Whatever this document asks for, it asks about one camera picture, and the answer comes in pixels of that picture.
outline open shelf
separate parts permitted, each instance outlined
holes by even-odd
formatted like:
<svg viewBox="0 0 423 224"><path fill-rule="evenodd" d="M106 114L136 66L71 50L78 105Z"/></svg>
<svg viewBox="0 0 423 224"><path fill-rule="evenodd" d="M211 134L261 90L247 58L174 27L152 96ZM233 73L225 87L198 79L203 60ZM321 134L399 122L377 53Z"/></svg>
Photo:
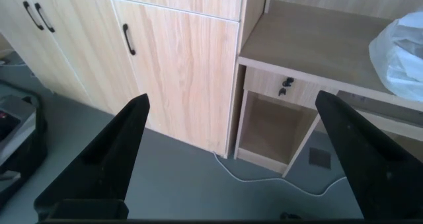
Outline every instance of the open shelf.
<svg viewBox="0 0 423 224"><path fill-rule="evenodd" d="M398 134L393 134L388 131L383 131L392 140L397 142L402 148L408 151L411 155L416 157L419 161L423 162L423 141L418 141L409 137Z"/></svg>
<svg viewBox="0 0 423 224"><path fill-rule="evenodd" d="M317 111L245 92L235 158L283 174L296 158Z"/></svg>
<svg viewBox="0 0 423 224"><path fill-rule="evenodd" d="M423 141L423 112L343 91L340 91L337 96L377 128ZM321 121L315 129L326 133Z"/></svg>
<svg viewBox="0 0 423 224"><path fill-rule="evenodd" d="M390 20L275 1L238 62L342 91L423 110L389 92L370 62L369 43Z"/></svg>

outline black door handle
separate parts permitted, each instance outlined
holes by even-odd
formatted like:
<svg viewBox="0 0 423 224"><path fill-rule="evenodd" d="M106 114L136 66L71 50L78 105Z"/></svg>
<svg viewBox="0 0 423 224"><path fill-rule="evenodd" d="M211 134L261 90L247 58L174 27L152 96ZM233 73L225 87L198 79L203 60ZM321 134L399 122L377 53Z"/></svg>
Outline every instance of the black door handle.
<svg viewBox="0 0 423 224"><path fill-rule="evenodd" d="M29 17L32 19L32 21L34 22L35 26L38 27L38 29L40 30L44 30L44 27L42 25L38 25L37 22L35 21L35 19L32 17L31 13L29 12L28 8L29 8L29 3L24 1L24 8L26 10L26 12L28 13Z"/></svg>
<svg viewBox="0 0 423 224"><path fill-rule="evenodd" d="M49 30L50 32L55 32L54 28L53 28L53 27L51 27L51 26L48 26L48 24L47 24L47 23L46 23L46 21L44 20L44 17L41 15L41 13L40 13L41 5L40 5L39 3L36 3L36 4L35 4L35 9L37 10L37 12L38 12L38 14L40 15L40 17L41 17L42 21L44 22L44 24L47 26L48 30Z"/></svg>
<svg viewBox="0 0 423 224"><path fill-rule="evenodd" d="M134 56L135 55L135 50L131 48L130 41L128 40L128 33L127 33L127 31L129 29L129 26L125 23L122 28L124 29L124 34L125 34L126 44L128 45L128 49L129 49L131 55Z"/></svg>

